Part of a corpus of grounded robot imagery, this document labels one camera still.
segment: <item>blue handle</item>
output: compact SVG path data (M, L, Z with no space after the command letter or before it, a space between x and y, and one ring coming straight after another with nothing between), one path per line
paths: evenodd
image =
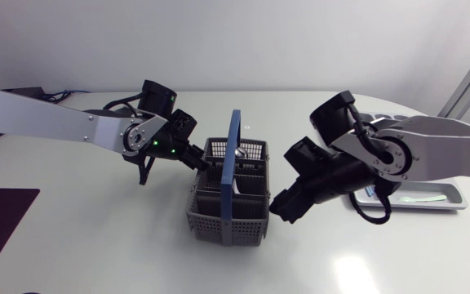
M220 218L225 221L232 220L233 172L235 169L235 149L241 142L241 110L235 109L232 113L232 122L229 124L228 142L226 143L226 156L220 180Z

